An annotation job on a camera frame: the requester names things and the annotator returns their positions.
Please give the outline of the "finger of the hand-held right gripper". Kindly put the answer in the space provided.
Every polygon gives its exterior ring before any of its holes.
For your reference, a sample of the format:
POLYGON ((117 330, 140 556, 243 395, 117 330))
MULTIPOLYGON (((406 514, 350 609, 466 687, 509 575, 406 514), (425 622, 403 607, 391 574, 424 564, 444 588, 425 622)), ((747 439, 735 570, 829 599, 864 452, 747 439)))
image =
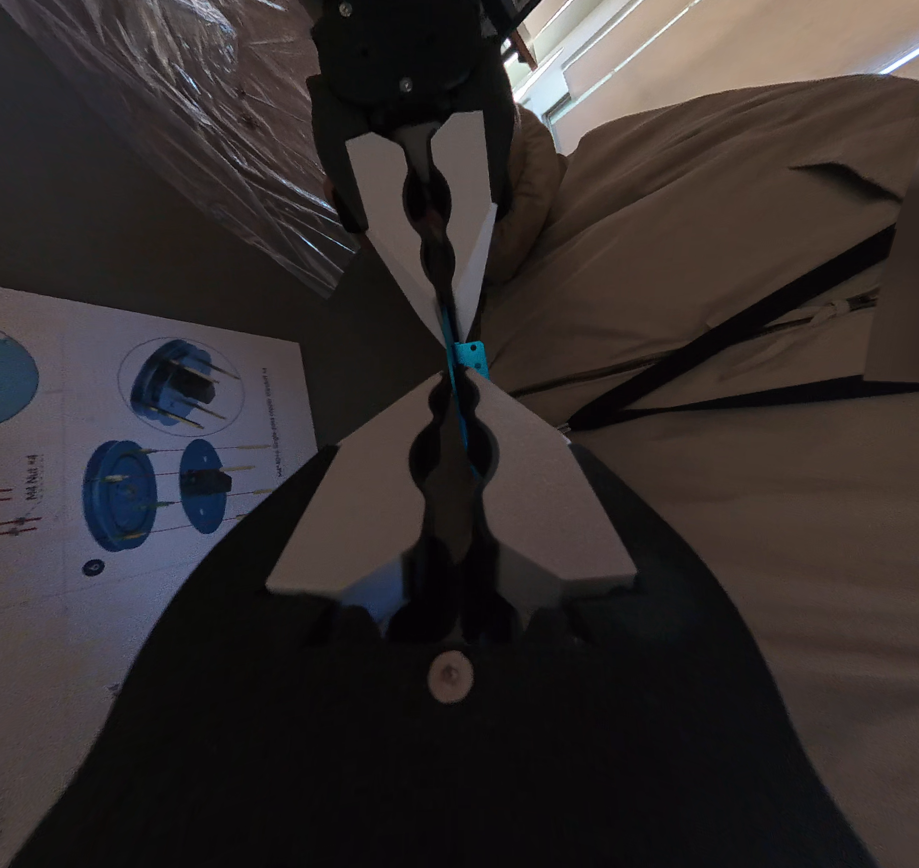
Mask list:
POLYGON ((427 224, 416 228, 410 220, 406 190, 414 170, 405 150, 380 135, 361 135, 347 140, 347 155, 369 242, 422 323, 446 348, 451 254, 443 235, 427 224))
POLYGON ((466 342, 478 309, 497 214, 483 113, 450 116, 431 138, 431 155, 448 187, 446 233, 454 255, 451 290, 458 340, 466 342))

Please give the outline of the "blue metal servo bracket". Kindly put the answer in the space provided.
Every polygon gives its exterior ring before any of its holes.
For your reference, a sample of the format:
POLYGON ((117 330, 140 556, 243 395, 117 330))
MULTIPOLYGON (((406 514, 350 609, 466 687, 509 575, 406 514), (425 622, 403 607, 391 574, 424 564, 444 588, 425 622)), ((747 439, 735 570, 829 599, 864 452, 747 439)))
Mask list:
POLYGON ((456 368, 465 368, 477 372, 485 379, 490 379, 488 357, 482 341, 454 343, 449 356, 453 372, 456 368))

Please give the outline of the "grey desk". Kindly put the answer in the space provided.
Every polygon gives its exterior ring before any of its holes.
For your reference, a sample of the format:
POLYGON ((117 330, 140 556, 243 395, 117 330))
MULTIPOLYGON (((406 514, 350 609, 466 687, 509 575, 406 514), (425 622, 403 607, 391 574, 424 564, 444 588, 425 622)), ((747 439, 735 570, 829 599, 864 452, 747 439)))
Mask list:
MULTIPOLYGON (((298 343, 320 445, 351 434, 429 377, 443 351, 375 252, 331 300, 205 215, 88 106, 2 11, 2 287, 298 343)), ((2 765, 2 866, 86 755, 111 696, 84 706, 73 659, 29 634, 32 736, 2 765)))

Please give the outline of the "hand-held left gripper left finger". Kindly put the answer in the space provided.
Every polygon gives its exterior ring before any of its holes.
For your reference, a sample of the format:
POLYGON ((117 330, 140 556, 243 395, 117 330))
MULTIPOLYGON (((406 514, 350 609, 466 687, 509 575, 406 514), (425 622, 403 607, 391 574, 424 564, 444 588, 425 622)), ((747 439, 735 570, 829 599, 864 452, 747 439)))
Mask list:
POLYGON ((437 372, 339 443, 267 580, 283 596, 364 608, 405 603, 405 558, 426 520, 423 485, 440 460, 446 379, 437 372))

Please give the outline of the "person's beige jacket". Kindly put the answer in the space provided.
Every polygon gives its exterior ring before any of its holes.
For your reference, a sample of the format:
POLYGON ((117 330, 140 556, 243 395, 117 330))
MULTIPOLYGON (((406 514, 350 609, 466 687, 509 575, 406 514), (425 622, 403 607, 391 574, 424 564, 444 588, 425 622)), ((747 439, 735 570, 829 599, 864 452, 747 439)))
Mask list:
POLYGON ((491 378, 698 552, 879 866, 917 866, 917 385, 865 378, 917 81, 728 90, 589 132, 487 282, 491 378))

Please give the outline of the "person's right forearm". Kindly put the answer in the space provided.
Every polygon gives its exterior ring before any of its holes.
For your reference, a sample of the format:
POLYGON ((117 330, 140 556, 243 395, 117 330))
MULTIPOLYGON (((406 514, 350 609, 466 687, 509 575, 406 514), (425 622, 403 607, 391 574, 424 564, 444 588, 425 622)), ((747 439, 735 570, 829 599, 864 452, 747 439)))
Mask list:
POLYGON ((522 268, 545 227, 567 170, 566 157, 555 146, 545 124, 527 108, 516 106, 508 162, 511 206, 495 224, 486 281, 509 282, 522 268))

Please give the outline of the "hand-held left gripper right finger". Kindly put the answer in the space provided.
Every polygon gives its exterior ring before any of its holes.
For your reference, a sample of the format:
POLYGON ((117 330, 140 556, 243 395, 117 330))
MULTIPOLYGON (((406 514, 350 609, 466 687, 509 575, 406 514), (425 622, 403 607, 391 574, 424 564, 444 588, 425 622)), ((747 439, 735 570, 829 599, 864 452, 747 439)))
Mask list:
POLYGON ((493 450, 482 506, 498 545, 497 593, 534 614, 632 588, 635 563, 568 438, 477 371, 466 376, 493 450))

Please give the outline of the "blue round metal plate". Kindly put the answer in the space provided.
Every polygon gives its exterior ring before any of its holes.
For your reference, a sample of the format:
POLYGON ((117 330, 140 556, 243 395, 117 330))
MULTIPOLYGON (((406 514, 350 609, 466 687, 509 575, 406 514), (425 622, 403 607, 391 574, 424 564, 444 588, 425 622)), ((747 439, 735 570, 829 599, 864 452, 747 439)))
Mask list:
POLYGON ((445 343, 449 379, 453 390, 453 401, 456 406, 458 417, 460 438, 473 477, 476 482, 480 482, 482 480, 482 475, 473 460, 466 409, 460 397, 461 384, 465 379, 466 369, 471 368, 476 370, 478 366, 474 362, 471 362, 473 358, 469 347, 459 342, 457 339, 456 322, 451 308, 441 302, 438 304, 438 311, 445 343))

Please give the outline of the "white instruction manual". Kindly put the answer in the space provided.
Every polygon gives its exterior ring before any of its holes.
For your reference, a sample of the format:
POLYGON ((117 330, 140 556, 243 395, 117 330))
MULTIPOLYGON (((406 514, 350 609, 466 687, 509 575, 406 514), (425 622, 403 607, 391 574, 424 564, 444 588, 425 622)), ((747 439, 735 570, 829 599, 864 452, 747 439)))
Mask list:
POLYGON ((10 289, 1 326, 2 742, 62 750, 313 417, 294 342, 10 289))

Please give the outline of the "clear plastic bag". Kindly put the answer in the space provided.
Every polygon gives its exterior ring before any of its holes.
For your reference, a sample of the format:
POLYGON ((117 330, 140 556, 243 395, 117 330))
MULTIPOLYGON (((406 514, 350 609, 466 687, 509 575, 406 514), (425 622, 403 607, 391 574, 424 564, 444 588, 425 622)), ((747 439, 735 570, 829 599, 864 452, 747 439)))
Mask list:
POLYGON ((359 250, 325 196, 301 0, 2 0, 89 107, 201 212, 328 298, 359 250))

